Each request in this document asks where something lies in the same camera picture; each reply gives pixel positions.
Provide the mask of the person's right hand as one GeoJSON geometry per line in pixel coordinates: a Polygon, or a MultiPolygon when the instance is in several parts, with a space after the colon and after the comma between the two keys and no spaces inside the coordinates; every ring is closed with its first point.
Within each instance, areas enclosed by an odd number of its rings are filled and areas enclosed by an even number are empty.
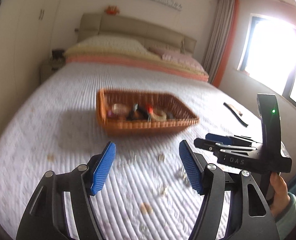
{"type": "Polygon", "coordinates": [[[269,206],[274,218],[280,215],[288,206],[290,196],[288,195],[287,184],[277,173],[273,172],[270,176],[270,184],[274,190],[273,202],[269,206]]]}

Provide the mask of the teal sleeve forearm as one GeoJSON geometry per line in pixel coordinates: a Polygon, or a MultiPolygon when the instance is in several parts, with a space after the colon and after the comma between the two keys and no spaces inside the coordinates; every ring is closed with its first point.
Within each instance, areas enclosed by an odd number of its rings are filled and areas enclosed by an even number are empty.
{"type": "Polygon", "coordinates": [[[296,196],[288,193],[290,202],[287,207],[276,217],[279,239],[286,239],[296,226],[296,196]]]}

